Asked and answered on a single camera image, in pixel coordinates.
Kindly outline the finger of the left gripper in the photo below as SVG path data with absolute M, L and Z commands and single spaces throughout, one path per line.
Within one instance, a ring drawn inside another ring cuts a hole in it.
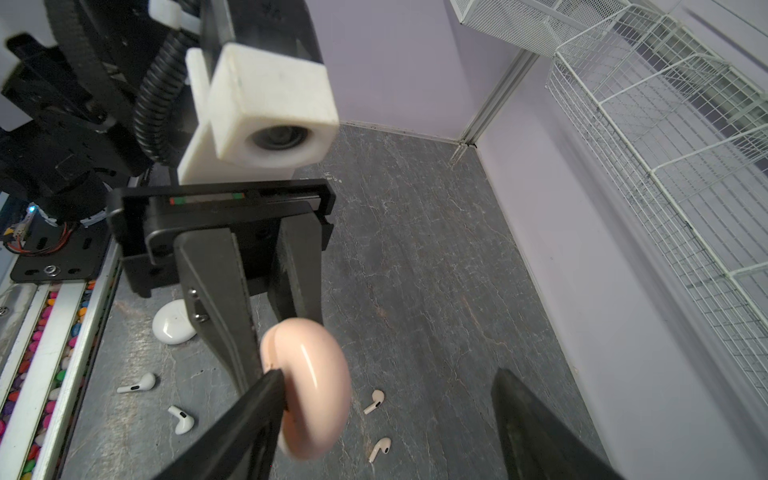
M 323 324 L 322 228 L 314 213 L 283 218 L 268 281 L 278 321 L 305 318 Z
M 185 232 L 174 257 L 192 326 L 244 395 L 263 371 L 236 237 L 228 229 Z

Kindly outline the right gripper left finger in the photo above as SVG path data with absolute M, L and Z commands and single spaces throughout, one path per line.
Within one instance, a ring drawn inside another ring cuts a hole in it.
M 281 370 L 263 375 L 158 479 L 267 479 L 286 406 Z

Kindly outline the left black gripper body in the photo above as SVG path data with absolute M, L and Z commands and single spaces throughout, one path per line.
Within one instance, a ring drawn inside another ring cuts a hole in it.
M 325 179 L 126 187 L 107 195 L 106 221 L 122 248 L 129 285 L 142 298 L 179 282 L 173 248 L 178 235 L 221 228 L 236 235 L 249 293 L 258 295 L 266 291 L 280 220 L 315 214 L 326 248 L 335 202 Z

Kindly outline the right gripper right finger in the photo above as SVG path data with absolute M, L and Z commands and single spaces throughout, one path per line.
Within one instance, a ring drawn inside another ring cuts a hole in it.
M 491 398 L 510 479 L 619 479 L 508 369 L 497 370 Z

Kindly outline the pink earbud charging case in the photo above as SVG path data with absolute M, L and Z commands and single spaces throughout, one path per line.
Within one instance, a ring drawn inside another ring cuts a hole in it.
M 285 405 L 278 445 L 296 460 L 328 453 L 345 429 L 351 377 L 343 351 L 321 324 L 289 318 L 271 327 L 260 344 L 263 369 L 279 370 Z

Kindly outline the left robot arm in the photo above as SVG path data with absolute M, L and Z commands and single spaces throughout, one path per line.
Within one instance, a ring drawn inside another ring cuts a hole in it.
M 135 293 L 180 284 L 240 391 L 348 383 L 324 329 L 335 196 L 299 180 L 340 127 L 302 1 L 46 1 L 53 37 L 5 41 L 1 83 L 27 124 L 1 136 L 1 184 L 75 229 L 102 216 Z

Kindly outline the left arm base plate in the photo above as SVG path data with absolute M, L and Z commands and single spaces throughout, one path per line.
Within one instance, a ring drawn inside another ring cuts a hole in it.
M 16 283 L 95 280 L 102 269 L 110 243 L 105 221 L 88 227 L 51 226 L 35 218 L 21 244 L 22 253 L 11 268 Z

